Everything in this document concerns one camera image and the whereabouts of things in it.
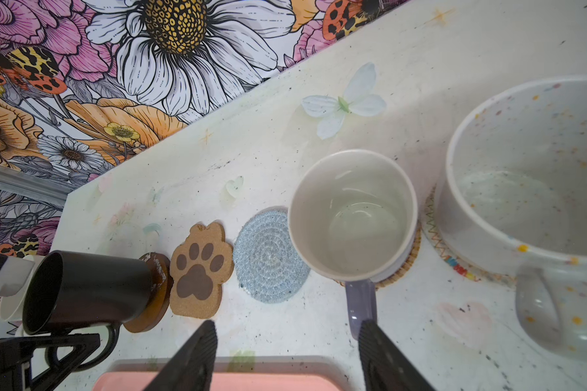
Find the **woven rattan round coaster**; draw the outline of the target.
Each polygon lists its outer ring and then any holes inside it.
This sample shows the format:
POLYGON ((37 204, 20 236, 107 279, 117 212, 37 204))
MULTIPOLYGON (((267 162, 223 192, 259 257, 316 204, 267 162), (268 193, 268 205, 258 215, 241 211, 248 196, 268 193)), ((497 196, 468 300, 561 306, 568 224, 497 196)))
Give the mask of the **woven rattan round coaster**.
POLYGON ((391 284, 395 283, 396 281, 403 278, 408 271, 413 267, 414 262, 417 260, 417 256, 420 252, 422 242, 422 232, 421 232, 421 224, 418 223, 415 231, 414 242, 411 248, 409 255, 406 257, 404 263, 400 266, 400 268, 393 274, 387 277, 384 280, 381 280, 375 283, 375 289, 378 291, 381 288, 386 288, 391 284))

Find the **grey-blue woven round coaster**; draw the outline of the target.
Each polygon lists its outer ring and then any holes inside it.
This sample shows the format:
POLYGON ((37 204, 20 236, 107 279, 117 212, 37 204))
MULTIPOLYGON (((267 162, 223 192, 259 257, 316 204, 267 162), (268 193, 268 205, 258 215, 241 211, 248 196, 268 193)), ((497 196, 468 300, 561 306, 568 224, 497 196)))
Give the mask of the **grey-blue woven round coaster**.
POLYGON ((293 246, 284 208, 264 210, 243 226, 234 244, 233 262, 240 288, 266 304, 288 301, 310 274, 293 246))

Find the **purple mug white inside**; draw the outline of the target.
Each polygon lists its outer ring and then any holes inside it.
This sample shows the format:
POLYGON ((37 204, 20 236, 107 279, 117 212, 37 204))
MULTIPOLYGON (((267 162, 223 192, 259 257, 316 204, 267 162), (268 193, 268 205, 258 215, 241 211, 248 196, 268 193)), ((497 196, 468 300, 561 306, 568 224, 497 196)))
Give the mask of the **purple mug white inside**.
POLYGON ((342 283, 353 338, 378 319, 376 284, 407 261, 416 238, 418 204, 406 172, 377 152, 334 153, 304 175, 288 211, 301 259, 342 283))

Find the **dark wooden scratched coaster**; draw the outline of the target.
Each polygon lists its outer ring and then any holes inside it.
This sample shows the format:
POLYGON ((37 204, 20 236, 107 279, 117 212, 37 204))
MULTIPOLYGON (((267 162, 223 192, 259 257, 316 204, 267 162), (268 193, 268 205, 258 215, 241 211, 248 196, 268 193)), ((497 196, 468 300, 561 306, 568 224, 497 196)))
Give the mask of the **dark wooden scratched coaster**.
POLYGON ((173 281, 170 274, 170 259, 161 253, 144 254, 140 260, 145 261, 151 271, 152 286, 150 298, 142 313, 124 324, 131 333, 148 332, 155 328, 169 308, 173 281))

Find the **black mug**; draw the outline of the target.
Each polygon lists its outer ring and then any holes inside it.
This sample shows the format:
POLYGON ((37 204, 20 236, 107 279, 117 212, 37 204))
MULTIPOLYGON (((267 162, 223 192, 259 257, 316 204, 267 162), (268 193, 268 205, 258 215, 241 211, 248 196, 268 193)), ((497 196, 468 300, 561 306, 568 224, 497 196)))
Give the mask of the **black mug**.
POLYGON ((23 329, 31 336, 64 336, 104 324, 109 330, 107 345, 97 357, 75 369, 86 371, 109 357, 122 324, 146 308, 152 286, 152 272, 140 259, 53 251, 30 280, 22 311, 23 329))

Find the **white speckled mug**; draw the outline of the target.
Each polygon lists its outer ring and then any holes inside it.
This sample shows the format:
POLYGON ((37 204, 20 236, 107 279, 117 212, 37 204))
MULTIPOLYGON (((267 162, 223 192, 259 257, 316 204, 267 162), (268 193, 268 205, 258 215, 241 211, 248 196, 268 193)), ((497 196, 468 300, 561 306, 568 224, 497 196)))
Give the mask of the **white speckled mug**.
POLYGON ((587 361, 587 75, 515 86, 471 112, 434 212, 456 255, 514 280, 532 340, 587 361))
POLYGON ((21 324, 23 317, 24 299, 28 291, 29 284, 41 264, 44 256, 29 255, 24 258, 32 262, 33 267, 23 287, 16 293, 16 295, 9 297, 2 297, 0 301, 0 320, 15 324, 21 324))

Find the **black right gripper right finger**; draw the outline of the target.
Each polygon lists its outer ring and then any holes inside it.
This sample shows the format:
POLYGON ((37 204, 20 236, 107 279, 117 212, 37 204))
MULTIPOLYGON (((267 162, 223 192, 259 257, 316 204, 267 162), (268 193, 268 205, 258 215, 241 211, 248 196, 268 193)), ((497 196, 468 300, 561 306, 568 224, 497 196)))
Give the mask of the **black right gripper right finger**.
POLYGON ((358 336, 365 389, 434 390, 373 320, 365 320, 358 336))

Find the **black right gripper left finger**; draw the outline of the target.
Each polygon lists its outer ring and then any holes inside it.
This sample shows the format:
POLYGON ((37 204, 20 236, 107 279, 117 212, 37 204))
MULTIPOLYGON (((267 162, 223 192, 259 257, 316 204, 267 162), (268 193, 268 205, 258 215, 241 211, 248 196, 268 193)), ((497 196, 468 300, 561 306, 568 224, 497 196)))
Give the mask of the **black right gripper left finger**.
POLYGON ((144 391, 209 391, 217 346, 215 323, 206 320, 144 391))

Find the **multicolour zigzag round coaster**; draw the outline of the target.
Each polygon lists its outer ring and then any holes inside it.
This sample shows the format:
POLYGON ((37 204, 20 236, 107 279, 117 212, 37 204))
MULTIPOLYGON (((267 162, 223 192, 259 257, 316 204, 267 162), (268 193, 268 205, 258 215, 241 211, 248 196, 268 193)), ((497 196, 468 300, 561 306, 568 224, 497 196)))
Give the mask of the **multicolour zigzag round coaster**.
POLYGON ((424 203, 423 212, 420 216, 420 223, 422 224, 422 231, 424 235, 431 243, 433 249, 435 249, 435 252, 437 252, 437 254, 440 256, 441 260, 454 272, 469 281, 487 281, 489 283, 496 283, 508 288, 515 288, 517 282, 516 278, 510 277, 508 275, 487 272, 486 270, 464 260, 447 246, 435 222, 434 196, 435 187, 432 187, 429 196, 426 198, 424 203))

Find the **cork paw print coaster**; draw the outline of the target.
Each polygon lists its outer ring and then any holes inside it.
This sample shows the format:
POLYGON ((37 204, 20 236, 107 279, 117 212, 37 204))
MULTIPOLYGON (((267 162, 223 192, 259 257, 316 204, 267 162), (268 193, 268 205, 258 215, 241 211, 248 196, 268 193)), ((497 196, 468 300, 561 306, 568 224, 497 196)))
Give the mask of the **cork paw print coaster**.
POLYGON ((172 254, 170 307, 175 315, 210 319, 223 298, 223 285, 234 271, 233 246, 220 223, 191 227, 172 254))

